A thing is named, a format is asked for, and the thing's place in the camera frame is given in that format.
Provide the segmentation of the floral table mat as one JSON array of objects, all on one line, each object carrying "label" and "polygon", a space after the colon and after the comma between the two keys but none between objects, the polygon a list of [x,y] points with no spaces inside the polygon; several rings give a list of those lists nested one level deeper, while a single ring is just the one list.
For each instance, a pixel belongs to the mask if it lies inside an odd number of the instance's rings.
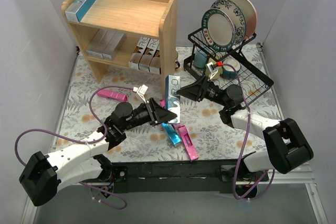
[{"label": "floral table mat", "polygon": [[[67,102],[63,108],[59,126],[60,138],[53,141],[51,150],[57,151],[92,133],[99,120],[113,111],[117,102],[93,96],[100,87],[112,86],[128,96],[129,102],[137,107],[141,100],[129,91],[129,87],[146,84],[147,98],[157,98],[160,77],[136,70],[110,67],[103,80],[97,83],[82,55],[79,55],[69,87]],[[281,120],[283,113],[273,90],[268,90],[250,104],[254,114]],[[221,106],[207,100],[201,102],[181,98],[181,123],[187,127],[190,138],[200,159],[236,159],[244,153],[265,150],[265,142],[246,134],[243,130],[224,125],[219,117]],[[127,132],[127,138],[117,147],[107,151],[113,162],[186,161],[188,154],[183,144],[174,147],[161,125],[148,124]]]}]

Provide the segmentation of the pink toothpaste box front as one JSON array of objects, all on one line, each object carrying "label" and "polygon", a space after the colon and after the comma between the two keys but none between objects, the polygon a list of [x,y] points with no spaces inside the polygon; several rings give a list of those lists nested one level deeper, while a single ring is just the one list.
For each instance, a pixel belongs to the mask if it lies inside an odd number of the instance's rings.
[{"label": "pink toothpaste box front", "polygon": [[184,146],[186,148],[190,161],[192,162],[192,161],[197,160],[198,154],[197,154],[194,144],[192,143],[192,140],[190,138],[190,135],[188,133],[186,126],[183,125],[183,126],[178,127],[178,132],[184,143]]}]

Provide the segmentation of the brown silver RO toothpaste box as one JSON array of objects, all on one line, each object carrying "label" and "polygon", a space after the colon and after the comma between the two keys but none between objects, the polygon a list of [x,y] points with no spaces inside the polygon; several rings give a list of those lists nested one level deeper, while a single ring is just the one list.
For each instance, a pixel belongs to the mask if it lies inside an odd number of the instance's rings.
[{"label": "brown silver RO toothpaste box", "polygon": [[161,74],[161,62],[160,62],[160,45],[158,45],[153,58],[149,65],[149,72],[154,74]]}]

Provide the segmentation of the pink toothpaste box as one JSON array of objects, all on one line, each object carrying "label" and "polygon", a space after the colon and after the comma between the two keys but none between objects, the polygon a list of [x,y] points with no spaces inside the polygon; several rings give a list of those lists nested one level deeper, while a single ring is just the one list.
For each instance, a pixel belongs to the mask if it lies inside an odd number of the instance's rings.
[{"label": "pink toothpaste box", "polygon": [[160,105],[161,105],[161,107],[165,107],[165,100],[164,99],[162,99],[161,101],[160,101]]},{"label": "pink toothpaste box", "polygon": [[178,127],[178,132],[184,143],[184,146],[186,148],[190,161],[192,162],[192,161],[197,160],[198,154],[197,154],[194,144],[192,143],[192,140],[190,138],[190,135],[188,133],[186,126],[183,125],[183,126]]}]

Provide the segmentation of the light blue mug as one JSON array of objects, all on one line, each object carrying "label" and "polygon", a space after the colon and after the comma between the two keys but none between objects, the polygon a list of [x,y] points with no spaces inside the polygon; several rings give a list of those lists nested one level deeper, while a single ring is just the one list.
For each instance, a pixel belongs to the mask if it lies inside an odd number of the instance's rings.
[{"label": "light blue mug", "polygon": [[194,54],[194,65],[198,68],[205,68],[206,63],[207,53],[196,47]]}]

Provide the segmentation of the white toothpaste box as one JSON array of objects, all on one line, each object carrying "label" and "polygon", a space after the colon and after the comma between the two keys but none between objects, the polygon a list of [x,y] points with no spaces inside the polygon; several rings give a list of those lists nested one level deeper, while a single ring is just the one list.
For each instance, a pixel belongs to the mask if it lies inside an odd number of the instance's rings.
[{"label": "white toothpaste box", "polygon": [[113,60],[123,45],[126,37],[125,33],[115,32],[102,53],[103,58],[106,60]]}]

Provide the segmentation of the beige and pink plate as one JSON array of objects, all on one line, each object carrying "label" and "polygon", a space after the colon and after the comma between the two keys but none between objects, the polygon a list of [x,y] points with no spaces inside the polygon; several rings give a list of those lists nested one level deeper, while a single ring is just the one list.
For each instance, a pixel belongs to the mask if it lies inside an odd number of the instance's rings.
[{"label": "beige and pink plate", "polygon": [[258,23],[257,11],[250,0],[230,0],[235,3],[243,13],[246,22],[245,39],[251,37]]}]

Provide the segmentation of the silver Protefix toothpaste box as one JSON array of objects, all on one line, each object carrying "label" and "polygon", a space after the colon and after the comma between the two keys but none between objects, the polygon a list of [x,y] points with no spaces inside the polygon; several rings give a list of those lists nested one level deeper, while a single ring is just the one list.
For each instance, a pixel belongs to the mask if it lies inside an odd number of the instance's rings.
[{"label": "silver Protefix toothpaste box", "polygon": [[104,36],[102,37],[102,39],[100,40],[100,42],[96,45],[95,49],[94,49],[94,56],[97,58],[101,58],[103,59],[103,52],[105,50],[105,48],[107,47],[107,45],[109,44],[110,40],[112,39],[112,37],[115,35],[115,31],[111,31],[111,30],[107,30],[104,34]]}]

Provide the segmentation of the silver blue RO toothpaste box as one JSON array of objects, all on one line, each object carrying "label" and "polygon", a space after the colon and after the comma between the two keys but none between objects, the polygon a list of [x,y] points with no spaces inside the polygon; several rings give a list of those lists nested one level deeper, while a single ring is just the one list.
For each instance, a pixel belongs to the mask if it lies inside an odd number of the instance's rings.
[{"label": "silver blue RO toothpaste box", "polygon": [[79,23],[96,0],[74,0],[65,11],[66,19]]}]

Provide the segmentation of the silver black RO toothpaste box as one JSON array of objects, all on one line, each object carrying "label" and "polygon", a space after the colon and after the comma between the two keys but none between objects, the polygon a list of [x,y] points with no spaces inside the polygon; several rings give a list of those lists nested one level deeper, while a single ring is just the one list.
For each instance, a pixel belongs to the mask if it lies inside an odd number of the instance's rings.
[{"label": "silver black RO toothpaste box", "polygon": [[141,37],[137,43],[137,46],[131,55],[130,61],[128,62],[129,68],[139,70],[140,60],[148,46],[150,38]]}]

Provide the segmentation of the wooden two-tier shelf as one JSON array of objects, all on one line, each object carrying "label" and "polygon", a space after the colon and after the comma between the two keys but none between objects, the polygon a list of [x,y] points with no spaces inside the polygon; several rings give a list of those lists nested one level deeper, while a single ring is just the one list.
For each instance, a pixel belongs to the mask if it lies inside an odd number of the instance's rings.
[{"label": "wooden two-tier shelf", "polygon": [[[64,0],[61,12],[74,0]],[[79,22],[67,21],[77,44],[97,82],[101,82],[110,65],[127,68],[141,37],[158,39],[161,61],[161,90],[165,78],[175,72],[177,0],[96,0]],[[113,61],[89,56],[86,49],[99,29],[127,34]]]}]

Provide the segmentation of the cyan toothpaste box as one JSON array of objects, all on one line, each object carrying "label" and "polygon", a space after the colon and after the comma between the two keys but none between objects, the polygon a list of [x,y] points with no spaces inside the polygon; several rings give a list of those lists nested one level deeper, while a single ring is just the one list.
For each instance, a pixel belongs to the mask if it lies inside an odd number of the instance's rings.
[{"label": "cyan toothpaste box", "polygon": [[173,146],[177,147],[182,142],[182,140],[180,136],[178,135],[178,133],[176,132],[176,130],[174,129],[173,125],[162,123],[162,126],[165,132],[167,133],[169,139],[171,140]]},{"label": "cyan toothpaste box", "polygon": [[165,78],[165,108],[176,114],[176,118],[169,121],[169,124],[180,124],[180,96],[177,91],[181,88],[180,76],[168,75]]}]

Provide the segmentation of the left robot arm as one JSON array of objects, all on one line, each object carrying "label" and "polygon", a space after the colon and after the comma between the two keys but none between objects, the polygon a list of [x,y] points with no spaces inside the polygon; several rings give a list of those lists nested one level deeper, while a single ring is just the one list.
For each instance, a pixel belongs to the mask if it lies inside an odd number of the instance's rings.
[{"label": "left robot arm", "polygon": [[88,179],[106,182],[112,165],[103,154],[126,138],[126,131],[143,124],[158,125],[177,118],[177,114],[160,106],[153,98],[136,109],[128,102],[119,103],[104,125],[88,137],[68,147],[28,160],[19,182],[34,206],[49,202],[60,190]]}]

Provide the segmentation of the pink toothpaste box centre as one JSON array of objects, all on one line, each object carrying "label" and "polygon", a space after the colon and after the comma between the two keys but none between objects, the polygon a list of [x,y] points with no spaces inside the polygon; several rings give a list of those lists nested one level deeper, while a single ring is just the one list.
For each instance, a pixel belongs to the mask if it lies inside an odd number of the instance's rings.
[{"label": "pink toothpaste box centre", "polygon": [[161,101],[160,101],[160,105],[161,105],[161,107],[165,107],[165,100],[164,99],[162,99]]}]

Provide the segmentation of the dark striped toothpaste box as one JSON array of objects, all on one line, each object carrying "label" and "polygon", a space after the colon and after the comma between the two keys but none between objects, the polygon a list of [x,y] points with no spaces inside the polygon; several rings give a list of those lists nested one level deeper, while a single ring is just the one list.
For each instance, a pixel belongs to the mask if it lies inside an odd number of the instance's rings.
[{"label": "dark striped toothpaste box", "polygon": [[139,62],[139,69],[142,71],[149,72],[149,65],[155,55],[155,52],[159,46],[158,39],[150,39],[149,43],[144,51],[144,54],[141,57]]}]

